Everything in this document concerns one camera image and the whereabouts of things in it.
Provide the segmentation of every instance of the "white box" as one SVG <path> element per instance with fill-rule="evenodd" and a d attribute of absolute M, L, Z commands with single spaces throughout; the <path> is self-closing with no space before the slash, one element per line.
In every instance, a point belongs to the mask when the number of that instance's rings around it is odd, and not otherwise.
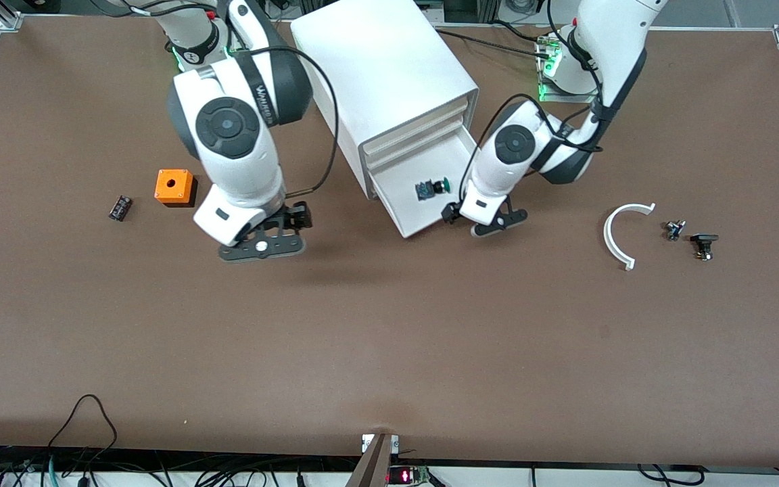
<path fill-rule="evenodd" d="M 413 0 L 339 0 L 291 23 L 297 46 L 327 72 L 338 101 L 338 145 L 369 200 L 403 237 L 441 219 L 476 144 L 479 91 Z M 308 62 L 314 99 L 333 129 L 333 100 Z M 450 181 L 419 201 L 415 185 Z"/>

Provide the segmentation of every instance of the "gray floor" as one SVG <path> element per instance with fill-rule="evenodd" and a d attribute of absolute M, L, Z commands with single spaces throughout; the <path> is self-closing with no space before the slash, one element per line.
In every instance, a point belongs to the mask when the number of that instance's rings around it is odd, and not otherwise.
<path fill-rule="evenodd" d="M 18 9 L 24 3 L 13 0 Z M 579 0 L 553 0 L 552 12 L 557 24 L 570 22 Z M 89 0 L 62 0 L 62 13 L 86 15 L 97 13 Z M 501 6 L 498 14 L 507 22 L 546 24 L 544 12 L 522 15 Z M 656 24 L 674 27 L 770 27 L 779 22 L 779 0 L 671 0 Z"/>

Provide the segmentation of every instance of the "white c-shaped object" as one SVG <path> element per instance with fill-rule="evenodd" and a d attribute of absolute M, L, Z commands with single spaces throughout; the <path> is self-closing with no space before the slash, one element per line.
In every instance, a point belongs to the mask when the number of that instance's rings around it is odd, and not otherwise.
<path fill-rule="evenodd" d="M 630 203 L 625 204 L 625 206 L 619 206 L 614 212 L 612 212 L 611 215 L 609 215 L 608 218 L 606 218 L 606 224 L 603 225 L 603 240 L 606 241 L 606 247 L 609 248 L 609 252 L 612 252 L 612 255 L 615 256 L 615 258 L 617 258 L 619 261 L 624 262 L 625 271 L 631 271 L 633 269 L 633 266 L 636 264 L 636 259 L 631 258 L 631 256 L 628 256 L 618 248 L 618 244 L 615 243 L 615 238 L 612 237 L 612 220 L 615 219 L 615 215 L 621 212 L 639 212 L 645 215 L 650 215 L 654 210 L 654 203 L 652 203 L 651 206 Z"/>

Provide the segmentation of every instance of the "brown tabletop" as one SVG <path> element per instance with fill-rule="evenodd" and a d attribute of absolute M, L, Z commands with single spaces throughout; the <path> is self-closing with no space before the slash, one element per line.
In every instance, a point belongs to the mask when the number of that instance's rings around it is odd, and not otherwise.
<path fill-rule="evenodd" d="M 448 44 L 479 136 L 534 89 L 531 59 Z M 402 239 L 340 160 L 306 253 L 239 265 L 152 197 L 161 168 L 208 187 L 167 119 L 163 45 L 143 19 L 29 18 L 0 40 L 0 444 L 46 444 L 93 392 L 123 447 L 355 454 L 385 429 L 420 457 L 779 466 L 770 33 L 652 32 L 606 151 L 574 185 L 522 182 L 511 231 Z M 313 184 L 321 115 L 273 135 L 288 188 Z M 615 222 L 625 272 L 604 219 L 651 202 Z M 677 218 L 721 235 L 711 262 L 662 237 Z M 90 406 L 61 444 L 108 441 Z"/>

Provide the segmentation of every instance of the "orange box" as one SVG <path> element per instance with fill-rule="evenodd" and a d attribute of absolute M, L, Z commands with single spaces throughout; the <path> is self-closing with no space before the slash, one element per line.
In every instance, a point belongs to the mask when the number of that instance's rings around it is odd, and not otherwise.
<path fill-rule="evenodd" d="M 197 180 L 188 169 L 161 169 L 155 182 L 155 200 L 171 208 L 192 208 L 197 199 Z"/>

